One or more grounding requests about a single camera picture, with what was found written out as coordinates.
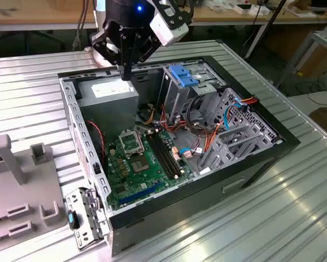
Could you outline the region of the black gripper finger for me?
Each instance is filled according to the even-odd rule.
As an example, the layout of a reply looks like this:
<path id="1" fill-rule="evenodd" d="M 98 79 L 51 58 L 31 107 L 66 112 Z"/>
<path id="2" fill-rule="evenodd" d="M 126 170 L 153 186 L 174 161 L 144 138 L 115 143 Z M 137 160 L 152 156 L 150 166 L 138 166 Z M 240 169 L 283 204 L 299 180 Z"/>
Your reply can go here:
<path id="1" fill-rule="evenodd" d="M 128 48 L 127 81 L 131 79 L 132 67 L 138 62 L 146 61 L 159 47 L 160 41 L 155 34 L 149 34 L 146 38 L 144 35 L 135 35 L 133 46 Z"/>
<path id="2" fill-rule="evenodd" d="M 122 54 L 120 49 L 108 38 L 104 31 L 90 35 L 92 55 L 95 62 L 101 67 L 114 65 L 120 71 L 123 81 L 127 80 L 126 66 L 122 65 Z"/>

